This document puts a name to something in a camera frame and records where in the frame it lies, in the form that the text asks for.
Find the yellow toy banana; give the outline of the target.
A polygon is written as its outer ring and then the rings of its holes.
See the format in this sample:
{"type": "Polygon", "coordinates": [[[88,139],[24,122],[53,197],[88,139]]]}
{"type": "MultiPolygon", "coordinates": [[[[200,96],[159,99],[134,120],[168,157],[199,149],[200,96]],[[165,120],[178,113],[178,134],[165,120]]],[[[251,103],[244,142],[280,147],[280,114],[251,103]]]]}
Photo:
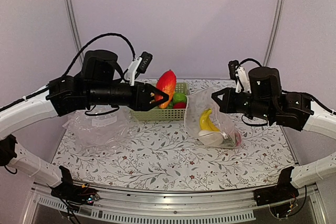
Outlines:
{"type": "Polygon", "coordinates": [[[199,118],[199,126],[201,130],[207,130],[212,132],[219,132],[220,130],[213,124],[210,120],[210,115],[212,114],[212,109],[206,109],[202,112],[199,118]]]}

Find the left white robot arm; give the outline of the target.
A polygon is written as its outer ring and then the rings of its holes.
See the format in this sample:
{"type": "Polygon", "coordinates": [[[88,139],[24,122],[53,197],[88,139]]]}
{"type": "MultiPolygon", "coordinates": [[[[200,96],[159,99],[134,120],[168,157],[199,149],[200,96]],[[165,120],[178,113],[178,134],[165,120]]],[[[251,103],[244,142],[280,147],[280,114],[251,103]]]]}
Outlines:
{"type": "Polygon", "coordinates": [[[83,110],[90,115],[97,105],[109,105],[113,111],[127,106],[133,111],[149,111],[169,100],[155,86],[138,82],[152,55],[144,52],[123,71],[114,52],[90,50],[81,71],[50,81],[37,92],[1,108],[1,165],[9,172],[18,170],[45,183],[51,194],[77,205],[92,205],[99,199],[89,185],[73,183],[69,169],[55,166],[32,154],[19,144],[14,132],[36,122],[83,110]]]}

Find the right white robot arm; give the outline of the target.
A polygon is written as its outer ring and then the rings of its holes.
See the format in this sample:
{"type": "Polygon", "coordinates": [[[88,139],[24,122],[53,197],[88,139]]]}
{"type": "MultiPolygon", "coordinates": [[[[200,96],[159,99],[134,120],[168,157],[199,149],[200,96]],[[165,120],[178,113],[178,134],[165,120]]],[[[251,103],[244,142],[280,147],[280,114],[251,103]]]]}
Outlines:
{"type": "MultiPolygon", "coordinates": [[[[242,80],[236,73],[236,88],[212,93],[222,113],[241,113],[249,119],[258,118],[297,131],[315,132],[335,138],[335,111],[326,108],[314,96],[289,92],[281,88],[276,68],[257,67],[242,80]]],[[[315,162],[282,169],[277,184],[254,191],[258,206],[289,200],[299,195],[301,187],[335,175],[335,153],[315,162]]]]}

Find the red orange toy mango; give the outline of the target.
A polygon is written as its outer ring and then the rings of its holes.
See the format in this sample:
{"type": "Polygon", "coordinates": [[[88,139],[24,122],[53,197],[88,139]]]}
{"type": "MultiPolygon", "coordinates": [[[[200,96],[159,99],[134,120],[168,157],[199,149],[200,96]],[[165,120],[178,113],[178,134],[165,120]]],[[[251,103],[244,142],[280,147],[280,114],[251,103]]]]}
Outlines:
{"type": "Polygon", "coordinates": [[[156,88],[169,95],[169,99],[160,104],[160,109],[166,109],[173,99],[176,87],[176,75],[172,70],[168,70],[161,75],[156,83],[156,88]]]}

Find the pink zip top bag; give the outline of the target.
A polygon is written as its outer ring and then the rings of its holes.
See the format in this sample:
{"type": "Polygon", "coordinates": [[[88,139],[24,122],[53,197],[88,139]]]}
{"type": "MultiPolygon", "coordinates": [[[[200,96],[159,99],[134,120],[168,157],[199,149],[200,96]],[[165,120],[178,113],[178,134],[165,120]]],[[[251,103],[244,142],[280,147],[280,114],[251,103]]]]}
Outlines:
{"type": "Polygon", "coordinates": [[[234,149],[241,146],[241,134],[212,99],[215,90],[207,88],[187,96],[184,126],[188,134],[208,147],[234,149]]]}

